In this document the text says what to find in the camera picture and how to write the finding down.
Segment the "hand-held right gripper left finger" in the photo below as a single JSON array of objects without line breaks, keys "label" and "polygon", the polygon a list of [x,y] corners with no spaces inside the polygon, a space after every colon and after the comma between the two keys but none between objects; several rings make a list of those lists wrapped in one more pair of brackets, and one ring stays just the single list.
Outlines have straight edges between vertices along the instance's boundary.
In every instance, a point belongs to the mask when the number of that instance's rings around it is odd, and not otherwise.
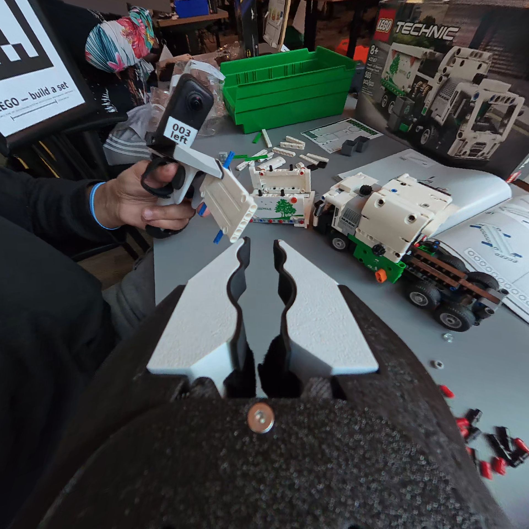
[{"label": "hand-held right gripper left finger", "polygon": [[146,366],[155,375],[214,382],[222,397],[256,396],[255,359],[240,297],[247,290],[251,239],[240,239],[190,279]]}]

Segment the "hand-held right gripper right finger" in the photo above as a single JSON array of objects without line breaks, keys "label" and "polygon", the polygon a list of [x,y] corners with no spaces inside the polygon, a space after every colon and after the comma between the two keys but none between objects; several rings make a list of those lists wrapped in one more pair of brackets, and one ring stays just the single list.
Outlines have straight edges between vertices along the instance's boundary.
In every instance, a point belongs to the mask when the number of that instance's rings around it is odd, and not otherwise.
[{"label": "hand-held right gripper right finger", "polygon": [[259,366],[270,398],[298,398],[313,378],[366,375],[379,371],[347,304],[348,289],[286,241],[274,243],[279,297],[284,304],[280,335]]}]

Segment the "white lego panel blue pins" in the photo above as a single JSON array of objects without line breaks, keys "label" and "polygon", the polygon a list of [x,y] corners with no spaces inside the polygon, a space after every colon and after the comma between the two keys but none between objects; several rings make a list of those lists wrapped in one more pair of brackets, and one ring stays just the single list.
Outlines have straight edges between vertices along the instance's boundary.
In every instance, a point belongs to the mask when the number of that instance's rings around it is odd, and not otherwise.
[{"label": "white lego panel blue pins", "polygon": [[199,189],[201,202],[209,209],[220,228],[214,243],[218,244],[226,236],[233,244],[241,237],[257,206],[230,168],[225,168],[211,156],[203,153],[198,156],[199,171],[205,174]]}]

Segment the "person's left forearm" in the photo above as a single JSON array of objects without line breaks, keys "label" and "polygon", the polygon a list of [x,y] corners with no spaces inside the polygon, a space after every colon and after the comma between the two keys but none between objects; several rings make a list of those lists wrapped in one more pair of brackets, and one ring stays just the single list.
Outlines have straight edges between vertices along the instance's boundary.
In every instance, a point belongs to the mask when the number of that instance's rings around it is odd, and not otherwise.
[{"label": "person's left forearm", "polygon": [[0,216],[53,245],[73,240],[110,243],[90,210],[96,181],[33,178],[0,168]]}]

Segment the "white lego container body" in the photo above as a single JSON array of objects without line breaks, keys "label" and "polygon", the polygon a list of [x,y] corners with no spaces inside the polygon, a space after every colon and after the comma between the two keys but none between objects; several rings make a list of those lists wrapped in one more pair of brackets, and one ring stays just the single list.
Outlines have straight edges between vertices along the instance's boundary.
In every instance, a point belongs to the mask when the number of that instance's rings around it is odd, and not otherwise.
[{"label": "white lego container body", "polygon": [[257,206],[251,222],[309,228],[316,201],[312,170],[293,166],[290,170],[249,168],[249,174]]}]

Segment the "scattered white lego beams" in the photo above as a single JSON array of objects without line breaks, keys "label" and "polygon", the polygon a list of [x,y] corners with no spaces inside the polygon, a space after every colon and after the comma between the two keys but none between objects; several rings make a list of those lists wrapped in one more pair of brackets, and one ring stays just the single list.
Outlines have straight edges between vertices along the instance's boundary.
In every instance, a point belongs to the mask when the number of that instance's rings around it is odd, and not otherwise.
[{"label": "scattered white lego beams", "polygon": [[[253,147],[260,147],[261,151],[259,151],[253,156],[248,156],[247,151],[243,151],[241,153],[237,153],[234,156],[234,160],[240,160],[241,163],[236,167],[238,172],[247,168],[252,168],[255,166],[260,166],[264,168],[268,168],[268,166],[272,166],[272,170],[283,167],[290,159],[299,158],[302,162],[306,163],[306,167],[309,170],[320,170],[320,168],[326,168],[329,159],[316,156],[316,155],[303,155],[302,152],[306,149],[306,143],[287,136],[286,141],[282,141],[279,147],[274,147],[268,132],[266,129],[261,130],[261,140],[259,144],[252,144]],[[255,158],[255,156],[261,156],[268,153],[272,156],[270,160],[263,162],[263,163],[244,163],[245,158]]]}]

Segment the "lego sticker sheet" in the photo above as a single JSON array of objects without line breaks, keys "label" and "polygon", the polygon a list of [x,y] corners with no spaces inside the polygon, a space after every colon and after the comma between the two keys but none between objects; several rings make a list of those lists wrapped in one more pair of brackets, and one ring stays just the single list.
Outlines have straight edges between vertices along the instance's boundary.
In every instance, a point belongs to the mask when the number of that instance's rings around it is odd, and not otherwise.
[{"label": "lego sticker sheet", "polygon": [[328,126],[306,130],[302,136],[320,145],[325,152],[336,153],[341,151],[345,141],[355,141],[359,137],[372,140],[383,135],[355,118],[348,118]]}]

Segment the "white green lego truck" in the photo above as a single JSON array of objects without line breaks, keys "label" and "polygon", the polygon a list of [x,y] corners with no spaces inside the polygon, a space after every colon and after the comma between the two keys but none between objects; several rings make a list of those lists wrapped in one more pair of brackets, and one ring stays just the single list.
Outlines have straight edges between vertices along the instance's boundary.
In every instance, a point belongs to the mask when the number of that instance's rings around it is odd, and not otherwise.
[{"label": "white green lego truck", "polygon": [[360,172],[314,204],[313,227],[336,251],[352,252],[379,283],[404,279],[409,304],[463,333],[494,316],[508,291],[432,239],[458,210],[450,194],[406,174],[379,186]]}]

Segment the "lego instruction booklet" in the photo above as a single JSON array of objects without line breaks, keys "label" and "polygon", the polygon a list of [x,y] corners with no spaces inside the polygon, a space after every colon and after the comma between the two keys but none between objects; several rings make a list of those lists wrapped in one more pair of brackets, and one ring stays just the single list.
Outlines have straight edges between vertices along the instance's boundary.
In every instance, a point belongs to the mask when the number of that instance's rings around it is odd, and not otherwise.
[{"label": "lego instruction booklet", "polygon": [[441,166],[413,149],[340,174],[340,182],[364,174],[386,185],[408,174],[439,189],[459,206],[435,235],[441,248],[471,271],[486,273],[509,291],[505,305],[529,321],[529,206],[528,195],[482,171]]}]

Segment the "lego set box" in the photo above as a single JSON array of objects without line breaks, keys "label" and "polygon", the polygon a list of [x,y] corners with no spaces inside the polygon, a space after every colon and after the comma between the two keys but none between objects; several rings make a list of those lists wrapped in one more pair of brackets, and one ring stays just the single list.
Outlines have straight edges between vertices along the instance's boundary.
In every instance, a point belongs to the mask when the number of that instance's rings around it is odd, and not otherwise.
[{"label": "lego set box", "polygon": [[528,178],[528,2],[381,2],[356,118],[448,166]]}]

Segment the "person's left hand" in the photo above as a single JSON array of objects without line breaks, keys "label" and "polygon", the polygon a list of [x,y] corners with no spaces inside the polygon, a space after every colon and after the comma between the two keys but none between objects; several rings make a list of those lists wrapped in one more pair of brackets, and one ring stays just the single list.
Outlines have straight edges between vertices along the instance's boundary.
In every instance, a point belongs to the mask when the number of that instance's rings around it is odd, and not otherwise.
[{"label": "person's left hand", "polygon": [[125,225],[137,229],[155,227],[165,231],[182,231],[197,216],[188,199],[180,205],[159,205],[157,198],[141,185],[149,162],[140,162],[117,179],[103,185],[95,193],[96,220],[107,229]]}]

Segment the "person's grey trouser leg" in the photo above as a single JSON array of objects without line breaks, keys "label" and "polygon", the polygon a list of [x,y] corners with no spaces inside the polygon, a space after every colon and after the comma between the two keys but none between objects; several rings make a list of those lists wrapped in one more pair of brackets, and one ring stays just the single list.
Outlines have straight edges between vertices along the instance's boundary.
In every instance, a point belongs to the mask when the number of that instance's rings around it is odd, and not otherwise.
[{"label": "person's grey trouser leg", "polygon": [[136,262],[133,270],[117,285],[103,291],[111,309],[111,321],[119,340],[126,340],[156,309],[155,252]]}]

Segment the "green plastic bin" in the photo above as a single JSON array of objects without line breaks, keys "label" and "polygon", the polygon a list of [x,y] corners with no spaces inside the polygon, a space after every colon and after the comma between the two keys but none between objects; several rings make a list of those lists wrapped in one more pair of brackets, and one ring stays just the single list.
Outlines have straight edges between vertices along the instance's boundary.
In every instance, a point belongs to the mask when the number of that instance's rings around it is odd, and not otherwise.
[{"label": "green plastic bin", "polygon": [[245,135],[341,116],[356,66],[321,47],[222,63],[225,106]]}]

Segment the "blue wristband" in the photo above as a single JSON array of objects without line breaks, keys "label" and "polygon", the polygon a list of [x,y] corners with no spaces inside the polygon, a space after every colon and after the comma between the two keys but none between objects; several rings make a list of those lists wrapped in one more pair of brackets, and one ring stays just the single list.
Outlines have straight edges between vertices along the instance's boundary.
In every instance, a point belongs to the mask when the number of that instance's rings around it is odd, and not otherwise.
[{"label": "blue wristband", "polygon": [[123,227],[114,185],[110,182],[98,183],[90,190],[88,205],[90,213],[99,228],[117,231]]}]

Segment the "standing printed sheet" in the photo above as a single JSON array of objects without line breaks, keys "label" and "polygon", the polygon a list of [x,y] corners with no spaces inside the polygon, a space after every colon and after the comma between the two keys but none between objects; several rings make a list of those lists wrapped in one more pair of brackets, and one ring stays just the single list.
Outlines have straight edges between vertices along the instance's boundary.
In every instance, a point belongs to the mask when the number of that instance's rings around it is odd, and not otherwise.
[{"label": "standing printed sheet", "polygon": [[282,51],[289,24],[290,0],[270,0],[264,15],[264,43],[276,52]]}]

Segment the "person's black jacket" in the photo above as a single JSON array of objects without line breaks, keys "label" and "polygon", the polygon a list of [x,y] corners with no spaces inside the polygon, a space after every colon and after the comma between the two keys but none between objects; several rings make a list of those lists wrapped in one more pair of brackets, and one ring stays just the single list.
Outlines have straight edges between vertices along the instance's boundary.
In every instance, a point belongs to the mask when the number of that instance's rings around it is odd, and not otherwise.
[{"label": "person's black jacket", "polygon": [[2,218],[0,523],[53,459],[76,402],[115,346],[100,283]]}]

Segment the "black framed task sign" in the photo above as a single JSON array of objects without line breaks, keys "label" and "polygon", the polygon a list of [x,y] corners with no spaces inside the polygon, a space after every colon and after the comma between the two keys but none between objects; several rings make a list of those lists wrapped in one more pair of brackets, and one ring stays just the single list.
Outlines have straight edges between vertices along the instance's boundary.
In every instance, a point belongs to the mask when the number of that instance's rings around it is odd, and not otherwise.
[{"label": "black framed task sign", "polygon": [[0,3],[2,153],[61,132],[115,125],[86,83],[76,52],[88,36],[88,15],[69,20],[76,7],[59,2],[52,17],[46,2]]}]

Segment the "pile of red black pins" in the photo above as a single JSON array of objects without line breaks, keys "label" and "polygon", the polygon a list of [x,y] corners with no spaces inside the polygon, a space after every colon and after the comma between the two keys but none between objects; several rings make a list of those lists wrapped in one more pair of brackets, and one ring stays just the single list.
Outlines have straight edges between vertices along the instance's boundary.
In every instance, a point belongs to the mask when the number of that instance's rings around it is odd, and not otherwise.
[{"label": "pile of red black pins", "polygon": [[437,382],[435,389],[436,432],[425,434],[425,450],[452,484],[470,492],[471,469],[491,481],[528,465],[528,393],[483,385],[454,393]]}]

